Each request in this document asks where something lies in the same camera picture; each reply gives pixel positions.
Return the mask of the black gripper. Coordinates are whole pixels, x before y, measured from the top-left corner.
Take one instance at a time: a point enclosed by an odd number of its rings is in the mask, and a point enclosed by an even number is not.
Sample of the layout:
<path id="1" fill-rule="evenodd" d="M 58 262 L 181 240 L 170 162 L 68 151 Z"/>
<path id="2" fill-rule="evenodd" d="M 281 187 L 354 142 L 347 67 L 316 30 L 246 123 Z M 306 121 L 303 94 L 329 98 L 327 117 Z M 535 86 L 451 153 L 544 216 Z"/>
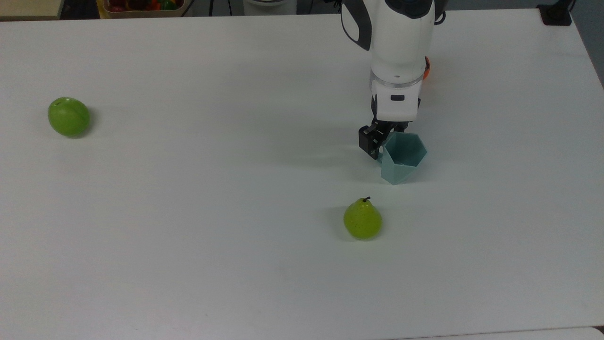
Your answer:
<path id="1" fill-rule="evenodd" d="M 377 119 L 377 109 L 372 108 L 373 120 L 371 126 L 359 129 L 359 146 L 372 159 L 379 159 L 380 148 L 391 131 L 404 133 L 410 122 L 387 122 Z"/>

